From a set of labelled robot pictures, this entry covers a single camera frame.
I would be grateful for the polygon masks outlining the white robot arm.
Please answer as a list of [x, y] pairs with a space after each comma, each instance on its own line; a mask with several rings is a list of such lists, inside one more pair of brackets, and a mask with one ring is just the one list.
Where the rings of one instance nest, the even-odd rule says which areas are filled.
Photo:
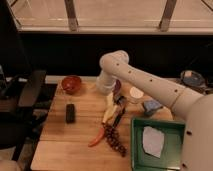
[[103, 55], [97, 89], [109, 94], [120, 78], [169, 108], [186, 123], [180, 170], [213, 171], [213, 94], [203, 95], [134, 68], [128, 62], [129, 56], [123, 50]]

